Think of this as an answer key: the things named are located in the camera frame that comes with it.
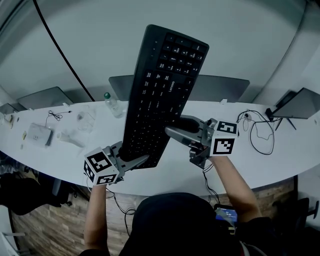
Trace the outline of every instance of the plastic bottle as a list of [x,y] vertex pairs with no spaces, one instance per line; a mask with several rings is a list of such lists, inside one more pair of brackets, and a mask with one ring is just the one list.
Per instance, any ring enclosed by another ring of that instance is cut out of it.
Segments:
[[123,116],[122,108],[118,104],[117,100],[111,97],[109,92],[104,94],[104,103],[111,110],[111,113],[115,118],[121,118]]

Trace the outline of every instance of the sleeve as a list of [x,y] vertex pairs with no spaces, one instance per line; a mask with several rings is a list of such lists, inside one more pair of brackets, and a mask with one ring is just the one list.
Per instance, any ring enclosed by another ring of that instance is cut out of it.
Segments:
[[240,223],[235,235],[241,242],[255,246],[267,255],[284,255],[282,243],[268,217],[259,217],[246,223]]
[[97,250],[97,249],[89,249],[81,252],[79,256],[110,256],[108,251]]

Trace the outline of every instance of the green bottle cap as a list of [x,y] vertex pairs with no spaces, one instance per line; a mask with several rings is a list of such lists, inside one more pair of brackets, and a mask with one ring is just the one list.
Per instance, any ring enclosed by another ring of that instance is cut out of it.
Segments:
[[106,93],[104,94],[104,98],[105,98],[106,100],[110,99],[110,97],[111,97],[111,95],[110,95],[109,92],[106,92]]

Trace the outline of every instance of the person's left arm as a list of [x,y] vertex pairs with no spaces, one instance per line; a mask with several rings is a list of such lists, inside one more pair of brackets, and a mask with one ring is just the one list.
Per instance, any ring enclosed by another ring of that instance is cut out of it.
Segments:
[[94,186],[84,226],[84,247],[109,252],[107,246],[106,186]]

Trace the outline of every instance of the person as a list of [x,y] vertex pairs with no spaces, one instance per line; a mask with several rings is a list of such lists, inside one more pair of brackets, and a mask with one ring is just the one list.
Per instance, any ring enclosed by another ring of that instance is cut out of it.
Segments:
[[[138,206],[120,256],[284,254],[270,218],[262,217],[253,191],[229,158],[209,160],[237,213],[235,235],[217,224],[206,200],[189,193],[160,194]],[[107,238],[106,186],[94,186],[84,228],[85,251],[80,256],[110,255]]]

